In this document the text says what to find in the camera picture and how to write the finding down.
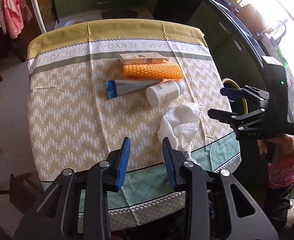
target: tablecloth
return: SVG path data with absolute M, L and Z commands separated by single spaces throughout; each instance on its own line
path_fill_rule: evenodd
M 152 108 L 145 91 L 108 100 L 106 80 L 122 79 L 120 53 L 158 52 L 181 66 L 185 93 Z M 35 164 L 47 188 L 65 168 L 89 169 L 131 140 L 122 191 L 108 192 L 111 230 L 134 227 L 184 206 L 184 193 L 173 193 L 157 137 L 162 115 L 181 103 L 202 108 L 192 156 L 209 171 L 240 163 L 232 129 L 207 111 L 230 111 L 228 99 L 203 33 L 193 27 L 142 19 L 81 23 L 45 33 L 28 47 L 30 95 L 28 120 Z M 79 231 L 83 221 L 82 192 Z

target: orange sponge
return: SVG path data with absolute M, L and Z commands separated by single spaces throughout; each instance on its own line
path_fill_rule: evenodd
M 128 79 L 172 79 L 184 78 L 179 64 L 175 62 L 124 65 L 123 74 Z

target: person's hand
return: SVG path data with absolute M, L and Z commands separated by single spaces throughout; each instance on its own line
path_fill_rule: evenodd
M 294 151 L 294 137 L 288 134 L 281 134 L 273 139 L 268 139 L 270 142 L 282 146 L 282 155 L 291 155 Z M 267 145 L 262 140 L 257 140 L 260 154 L 267 153 Z

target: gray tube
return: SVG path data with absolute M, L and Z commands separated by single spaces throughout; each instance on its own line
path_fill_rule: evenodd
M 157 80 L 109 80 L 106 81 L 109 99 L 138 91 L 153 85 L 159 84 L 162 79 Z

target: person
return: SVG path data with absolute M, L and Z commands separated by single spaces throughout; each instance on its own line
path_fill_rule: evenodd
M 269 182 L 263 211 L 279 234 L 288 230 L 289 195 L 294 183 L 294 137 L 282 134 L 270 142 L 281 145 L 278 163 L 269 163 Z M 260 154 L 267 153 L 267 145 L 258 140 Z

